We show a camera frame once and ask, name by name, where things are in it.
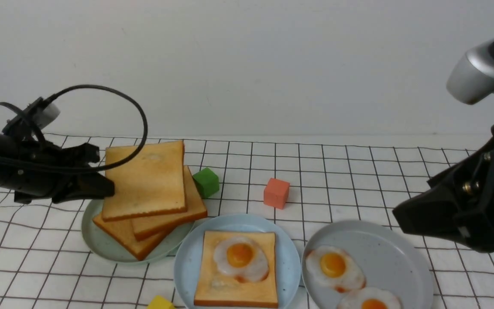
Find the plate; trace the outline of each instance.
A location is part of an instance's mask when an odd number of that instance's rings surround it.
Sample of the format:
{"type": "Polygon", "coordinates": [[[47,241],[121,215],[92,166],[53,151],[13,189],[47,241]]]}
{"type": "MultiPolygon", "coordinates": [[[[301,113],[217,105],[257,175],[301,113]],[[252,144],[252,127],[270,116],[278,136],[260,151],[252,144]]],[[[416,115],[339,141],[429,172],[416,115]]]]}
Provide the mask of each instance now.
{"type": "Polygon", "coordinates": [[[196,227],[178,249],[175,257],[175,286],[186,307],[194,306],[194,295],[202,264],[203,235],[207,230],[276,233],[276,284],[280,308],[293,300],[300,283],[300,258],[290,237],[280,227],[257,215],[220,215],[196,227]]]}
{"type": "Polygon", "coordinates": [[[346,250],[359,265],[367,286],[389,290],[402,309],[430,309],[434,298],[432,276],[423,256],[402,236],[365,221],[338,221],[322,227],[304,247],[302,279],[320,309],[336,309],[343,295],[318,285],[306,270],[306,253],[321,245],[346,250]]]}
{"type": "Polygon", "coordinates": [[[145,264],[161,260],[169,252],[177,248],[194,227],[194,222],[176,227],[143,261],[139,261],[110,235],[93,223],[92,219],[101,211],[102,200],[92,200],[85,209],[81,221],[83,239],[94,254],[120,264],[145,264]]]}

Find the toy block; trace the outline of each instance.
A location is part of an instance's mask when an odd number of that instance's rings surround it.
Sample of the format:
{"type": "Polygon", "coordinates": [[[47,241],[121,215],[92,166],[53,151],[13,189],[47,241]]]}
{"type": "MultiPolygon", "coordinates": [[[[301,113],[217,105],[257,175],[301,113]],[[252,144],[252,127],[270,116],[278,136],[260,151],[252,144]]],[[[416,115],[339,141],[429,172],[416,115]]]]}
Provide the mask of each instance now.
{"type": "Polygon", "coordinates": [[[170,301],[157,295],[146,309],[175,309],[175,307],[170,301]]]}
{"type": "Polygon", "coordinates": [[[288,182],[270,178],[266,188],[264,188],[264,204],[283,209],[289,197],[289,186],[288,182]]]}
{"type": "Polygon", "coordinates": [[[208,198],[220,190],[218,176],[209,168],[204,168],[194,175],[194,182],[202,198],[208,198]]]}

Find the table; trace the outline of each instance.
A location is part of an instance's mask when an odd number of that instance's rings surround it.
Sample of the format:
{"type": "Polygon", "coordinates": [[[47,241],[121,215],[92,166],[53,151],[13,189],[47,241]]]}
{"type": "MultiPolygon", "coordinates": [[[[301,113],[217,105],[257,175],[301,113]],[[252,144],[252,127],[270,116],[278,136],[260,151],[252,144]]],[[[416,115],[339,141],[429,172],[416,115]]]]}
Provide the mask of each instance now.
{"type": "MultiPolygon", "coordinates": [[[[90,142],[104,149],[139,142],[131,137],[46,136],[63,147],[90,142]]],[[[305,137],[298,139],[302,142],[291,142],[291,137],[278,143],[268,138],[237,140],[184,141],[185,164],[192,172],[210,167],[223,182],[221,191],[205,201],[208,215],[261,215],[282,227],[299,253],[318,229],[341,219],[372,221],[402,234],[391,213],[394,206],[427,190],[429,176],[471,153],[463,148],[382,146],[379,137],[373,138],[376,146],[340,146],[321,143],[323,139],[310,143],[305,137]],[[271,177],[291,183],[284,210],[262,203],[271,177]]],[[[39,200],[19,205],[11,192],[0,188],[0,308],[136,309],[155,295],[184,307],[172,280],[174,253],[135,267],[90,253],[80,232],[87,204],[39,200]]],[[[428,260],[435,279],[434,309],[494,308],[494,253],[478,254],[432,237],[404,236],[428,260]]],[[[292,307],[316,308],[302,285],[292,307]]]]}

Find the fried egg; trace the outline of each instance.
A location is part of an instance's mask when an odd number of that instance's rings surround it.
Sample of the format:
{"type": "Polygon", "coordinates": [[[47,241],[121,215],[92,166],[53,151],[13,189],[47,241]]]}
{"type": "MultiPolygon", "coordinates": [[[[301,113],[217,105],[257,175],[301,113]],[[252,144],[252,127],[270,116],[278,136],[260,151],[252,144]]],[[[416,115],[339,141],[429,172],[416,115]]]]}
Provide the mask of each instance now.
{"type": "Polygon", "coordinates": [[[259,282],[268,276],[268,260],[260,246],[244,236],[221,241],[214,248],[218,271],[238,282],[259,282]]]}
{"type": "Polygon", "coordinates": [[[306,256],[306,269],[320,285],[339,293],[365,287],[365,275],[343,249],[320,246],[306,256]]]}
{"type": "Polygon", "coordinates": [[[346,294],[337,309],[401,309],[401,303],[390,291],[368,287],[346,294]]]}

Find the toast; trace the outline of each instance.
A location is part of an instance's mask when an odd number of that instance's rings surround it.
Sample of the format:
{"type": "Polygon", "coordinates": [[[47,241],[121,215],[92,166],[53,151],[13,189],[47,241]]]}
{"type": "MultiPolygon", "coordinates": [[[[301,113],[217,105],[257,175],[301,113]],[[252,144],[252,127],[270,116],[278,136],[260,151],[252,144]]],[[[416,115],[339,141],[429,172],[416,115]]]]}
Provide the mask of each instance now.
{"type": "MultiPolygon", "coordinates": [[[[129,156],[136,146],[106,149],[106,164],[129,156]]],[[[145,145],[133,160],[106,171],[115,184],[114,196],[104,198],[102,219],[118,221],[146,215],[186,211],[184,143],[145,145]]]]}
{"type": "Polygon", "coordinates": [[[277,308],[275,233],[206,231],[194,305],[277,308]],[[213,260],[214,249],[221,241],[235,236],[248,237],[260,246],[268,260],[269,272],[266,279],[255,283],[239,283],[235,278],[218,272],[213,260]]]}
{"type": "Polygon", "coordinates": [[[133,234],[133,227],[130,220],[104,221],[102,220],[102,214],[99,213],[93,218],[93,223],[119,242],[121,246],[127,249],[139,261],[144,260],[174,229],[173,227],[152,235],[143,241],[137,241],[133,234]]]}
{"type": "Polygon", "coordinates": [[[186,212],[131,219],[133,233],[137,240],[144,240],[160,231],[207,217],[207,208],[198,193],[190,168],[184,166],[183,173],[186,212]]]}

